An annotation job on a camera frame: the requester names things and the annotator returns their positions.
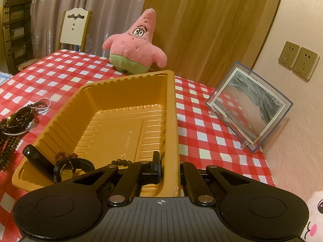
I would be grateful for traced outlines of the red white checkered tablecloth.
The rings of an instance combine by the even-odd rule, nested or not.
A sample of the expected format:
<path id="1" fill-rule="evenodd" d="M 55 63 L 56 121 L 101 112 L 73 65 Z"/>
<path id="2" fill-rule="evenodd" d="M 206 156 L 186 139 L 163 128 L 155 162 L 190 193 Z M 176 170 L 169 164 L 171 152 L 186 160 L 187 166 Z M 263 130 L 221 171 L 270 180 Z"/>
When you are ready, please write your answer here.
<path id="1" fill-rule="evenodd" d="M 33 144 L 45 126 L 82 86 L 123 76 L 105 57 L 60 50 L 39 60 L 1 85 L 1 118 L 40 99 L 51 102 L 33 120 L 18 141 L 6 168 L 1 171 L 1 241 L 17 241 L 20 232 L 13 219 L 13 206 L 26 192 L 53 184 L 22 151 Z M 234 133 L 211 115 L 206 100 L 213 89 L 175 76 L 175 97 L 180 162 L 204 169 L 214 164 L 266 184 L 273 179 L 261 151 L 243 148 Z"/>

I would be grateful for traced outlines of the black wristwatch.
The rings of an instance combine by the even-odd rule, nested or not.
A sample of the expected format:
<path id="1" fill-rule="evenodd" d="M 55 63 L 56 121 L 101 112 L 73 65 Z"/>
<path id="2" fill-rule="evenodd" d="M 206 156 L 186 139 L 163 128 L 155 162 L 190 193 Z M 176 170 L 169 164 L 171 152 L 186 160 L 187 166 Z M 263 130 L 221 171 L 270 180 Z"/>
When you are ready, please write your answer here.
<path id="1" fill-rule="evenodd" d="M 55 155 L 54 164 L 31 144 L 27 145 L 22 153 L 29 162 L 52 179 L 54 183 L 71 179 L 75 176 L 75 173 L 88 173 L 95 170 L 91 161 L 79 157 L 75 152 L 66 155 L 63 151 L 59 151 Z"/>

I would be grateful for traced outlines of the framed sand art picture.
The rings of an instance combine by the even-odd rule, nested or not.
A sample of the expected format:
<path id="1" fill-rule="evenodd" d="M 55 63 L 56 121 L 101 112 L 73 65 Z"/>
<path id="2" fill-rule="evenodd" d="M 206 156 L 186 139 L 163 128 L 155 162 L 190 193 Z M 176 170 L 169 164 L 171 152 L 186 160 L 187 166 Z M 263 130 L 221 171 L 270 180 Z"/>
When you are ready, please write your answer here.
<path id="1" fill-rule="evenodd" d="M 206 101 L 251 152 L 258 150 L 293 103 L 253 70 L 235 62 Z"/>

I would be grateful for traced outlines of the white plush toy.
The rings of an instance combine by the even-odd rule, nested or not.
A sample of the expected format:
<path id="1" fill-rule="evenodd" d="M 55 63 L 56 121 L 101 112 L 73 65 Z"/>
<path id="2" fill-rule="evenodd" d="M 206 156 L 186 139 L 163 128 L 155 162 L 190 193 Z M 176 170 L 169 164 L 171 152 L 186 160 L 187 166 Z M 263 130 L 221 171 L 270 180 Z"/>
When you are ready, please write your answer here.
<path id="1" fill-rule="evenodd" d="M 301 238 L 304 241 L 323 241 L 323 192 L 316 191 L 306 202 L 309 209 L 309 220 Z"/>

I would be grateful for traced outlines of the pink starfish plush toy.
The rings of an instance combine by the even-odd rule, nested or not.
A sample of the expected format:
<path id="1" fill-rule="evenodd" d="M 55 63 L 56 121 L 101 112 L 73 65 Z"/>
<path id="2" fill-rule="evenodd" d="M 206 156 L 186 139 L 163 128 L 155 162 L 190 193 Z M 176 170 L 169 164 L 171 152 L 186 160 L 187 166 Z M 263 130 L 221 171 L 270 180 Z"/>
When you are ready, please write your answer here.
<path id="1" fill-rule="evenodd" d="M 148 72 L 153 63 L 159 68 L 167 65 L 165 52 L 152 44 L 155 23 L 155 10 L 146 9 L 127 31 L 104 41 L 102 48 L 109 52 L 109 62 L 117 71 L 140 74 Z"/>

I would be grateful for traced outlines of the wooden stool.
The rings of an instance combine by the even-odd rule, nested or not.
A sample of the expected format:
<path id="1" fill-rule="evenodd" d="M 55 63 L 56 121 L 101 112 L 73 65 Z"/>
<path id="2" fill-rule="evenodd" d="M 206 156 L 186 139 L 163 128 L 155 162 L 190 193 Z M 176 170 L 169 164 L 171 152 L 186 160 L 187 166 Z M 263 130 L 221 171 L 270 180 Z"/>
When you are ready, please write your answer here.
<path id="1" fill-rule="evenodd" d="M 36 62 L 38 62 L 38 61 L 39 61 L 39 59 L 31 59 L 31 60 L 28 60 L 28 61 L 26 61 L 26 62 L 24 62 L 24 63 L 20 64 L 20 65 L 18 66 L 18 70 L 19 70 L 19 71 L 22 71 L 23 69 L 27 68 L 28 66 L 30 66 L 30 65 L 32 65 L 32 64 L 34 64 L 34 63 L 36 63 Z"/>

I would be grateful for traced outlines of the brown curtain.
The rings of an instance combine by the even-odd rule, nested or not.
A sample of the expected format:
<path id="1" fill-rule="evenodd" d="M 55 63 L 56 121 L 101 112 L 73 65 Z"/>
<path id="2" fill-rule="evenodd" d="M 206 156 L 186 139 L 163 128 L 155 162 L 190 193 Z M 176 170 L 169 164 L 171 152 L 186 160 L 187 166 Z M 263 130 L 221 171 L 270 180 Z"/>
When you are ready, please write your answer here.
<path id="1" fill-rule="evenodd" d="M 145 0 L 157 14 L 153 44 L 177 76 L 216 87 L 232 64 L 252 68 L 280 0 Z"/>

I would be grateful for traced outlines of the white wooden chair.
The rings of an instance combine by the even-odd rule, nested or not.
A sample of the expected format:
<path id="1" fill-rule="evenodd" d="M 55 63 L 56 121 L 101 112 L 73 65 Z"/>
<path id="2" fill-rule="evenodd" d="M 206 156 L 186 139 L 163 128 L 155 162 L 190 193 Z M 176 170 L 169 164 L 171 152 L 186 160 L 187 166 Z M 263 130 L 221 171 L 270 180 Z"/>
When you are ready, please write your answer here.
<path id="1" fill-rule="evenodd" d="M 91 16 L 92 11 L 83 8 L 64 11 L 58 38 L 58 50 L 63 44 L 78 46 L 80 52 L 85 50 Z"/>

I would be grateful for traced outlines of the blue white patterned bedsheet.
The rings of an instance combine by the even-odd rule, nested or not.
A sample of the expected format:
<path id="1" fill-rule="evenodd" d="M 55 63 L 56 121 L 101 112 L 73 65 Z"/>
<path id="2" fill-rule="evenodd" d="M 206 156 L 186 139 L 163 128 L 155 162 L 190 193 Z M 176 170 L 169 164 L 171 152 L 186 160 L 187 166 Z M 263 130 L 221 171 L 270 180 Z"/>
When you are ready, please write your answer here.
<path id="1" fill-rule="evenodd" d="M 9 73 L 0 72 L 0 85 L 11 79 L 13 76 Z"/>

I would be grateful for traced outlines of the dark folding rack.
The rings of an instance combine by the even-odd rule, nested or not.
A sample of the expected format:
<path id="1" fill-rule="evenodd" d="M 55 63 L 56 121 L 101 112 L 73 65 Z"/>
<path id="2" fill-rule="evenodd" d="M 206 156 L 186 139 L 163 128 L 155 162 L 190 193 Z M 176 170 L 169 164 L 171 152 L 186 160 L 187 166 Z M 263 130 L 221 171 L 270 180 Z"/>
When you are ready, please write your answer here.
<path id="1" fill-rule="evenodd" d="M 4 50 L 8 72 L 15 75 L 18 66 L 33 59 L 31 0 L 3 0 Z"/>

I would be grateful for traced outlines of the gold wall socket left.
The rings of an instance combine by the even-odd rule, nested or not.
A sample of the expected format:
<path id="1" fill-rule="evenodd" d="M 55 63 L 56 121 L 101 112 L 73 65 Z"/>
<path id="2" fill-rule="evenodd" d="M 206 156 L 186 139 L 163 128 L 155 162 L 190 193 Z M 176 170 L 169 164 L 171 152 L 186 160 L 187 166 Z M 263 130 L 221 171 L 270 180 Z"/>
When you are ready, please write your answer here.
<path id="1" fill-rule="evenodd" d="M 300 51 L 300 46 L 286 41 L 284 48 L 279 56 L 278 63 L 291 69 Z"/>

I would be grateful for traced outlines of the gold wall socket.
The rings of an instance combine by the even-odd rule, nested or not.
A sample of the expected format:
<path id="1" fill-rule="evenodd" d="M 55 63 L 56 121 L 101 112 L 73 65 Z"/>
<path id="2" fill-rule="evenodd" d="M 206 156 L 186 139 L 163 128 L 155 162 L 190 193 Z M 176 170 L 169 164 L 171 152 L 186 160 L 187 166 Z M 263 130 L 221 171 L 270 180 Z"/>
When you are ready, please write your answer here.
<path id="1" fill-rule="evenodd" d="M 278 63 L 291 69 L 300 51 L 300 46 L 286 41 L 284 48 L 279 56 Z"/>
<path id="2" fill-rule="evenodd" d="M 319 59 L 319 54 L 301 47 L 292 70 L 306 81 L 309 81 L 316 69 Z"/>

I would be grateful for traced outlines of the gold wall socket right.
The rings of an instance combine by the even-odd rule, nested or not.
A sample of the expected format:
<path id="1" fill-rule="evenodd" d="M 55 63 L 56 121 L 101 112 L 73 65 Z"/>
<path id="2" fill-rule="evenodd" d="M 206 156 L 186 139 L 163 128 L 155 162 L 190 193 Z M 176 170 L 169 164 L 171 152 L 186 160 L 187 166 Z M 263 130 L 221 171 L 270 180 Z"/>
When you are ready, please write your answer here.
<path id="1" fill-rule="evenodd" d="M 319 59 L 319 54 L 301 47 L 292 70 L 306 81 L 309 81 L 316 69 Z"/>

